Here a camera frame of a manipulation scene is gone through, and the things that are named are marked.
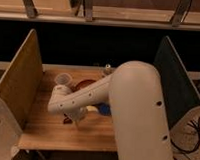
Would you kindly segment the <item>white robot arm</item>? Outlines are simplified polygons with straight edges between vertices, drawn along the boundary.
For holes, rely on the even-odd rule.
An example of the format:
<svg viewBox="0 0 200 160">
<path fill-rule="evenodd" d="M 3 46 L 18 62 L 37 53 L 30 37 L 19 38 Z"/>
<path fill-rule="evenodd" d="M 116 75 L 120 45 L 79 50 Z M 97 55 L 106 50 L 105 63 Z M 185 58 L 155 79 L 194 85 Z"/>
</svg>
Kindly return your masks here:
<svg viewBox="0 0 200 160">
<path fill-rule="evenodd" d="M 47 109 L 77 120 L 83 107 L 108 102 L 119 160 L 173 160 L 160 82 L 154 66 L 130 61 L 79 91 L 55 87 Z"/>
</svg>

